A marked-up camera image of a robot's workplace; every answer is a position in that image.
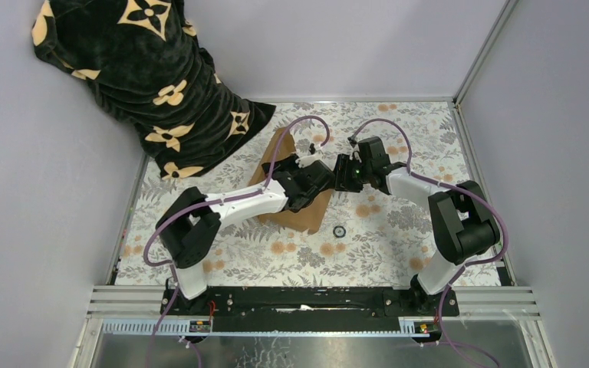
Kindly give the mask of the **brown cardboard box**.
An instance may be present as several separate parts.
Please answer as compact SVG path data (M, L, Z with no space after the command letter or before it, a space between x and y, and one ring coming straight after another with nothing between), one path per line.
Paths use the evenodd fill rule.
M265 151L263 156L248 182L250 186L265 180L265 172L262 168L262 164L271 162L272 154L275 151L278 139L284 131L284 127L277 129L269 143L264 145ZM333 194L333 189L320 193L308 207L303 208L298 212L283 211L273 214L258 215L257 219L263 225L280 225L297 232L307 232L309 235L312 235L319 231Z

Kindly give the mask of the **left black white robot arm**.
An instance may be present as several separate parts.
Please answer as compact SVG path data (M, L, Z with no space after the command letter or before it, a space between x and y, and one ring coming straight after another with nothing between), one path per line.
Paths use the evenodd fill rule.
M203 261L218 232L258 215L297 213L332 189L334 173L314 155L296 154L261 166L265 178L233 192L205 194L186 189L157 222L153 239L169 252L179 289L178 305L190 315L203 312L208 288Z

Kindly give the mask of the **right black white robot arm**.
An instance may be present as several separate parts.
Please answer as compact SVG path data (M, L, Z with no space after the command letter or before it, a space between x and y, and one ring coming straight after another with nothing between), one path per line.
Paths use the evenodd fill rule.
M334 174L338 192L361 192L371 186L386 195L405 199L429 213L436 253L410 282L410 308L427 316L439 306L439 293L450 285L467 261L486 253L501 239L501 230L486 206L480 186L466 181L449 186L410 170L407 163L390 160L378 137L349 139L354 151L337 157Z

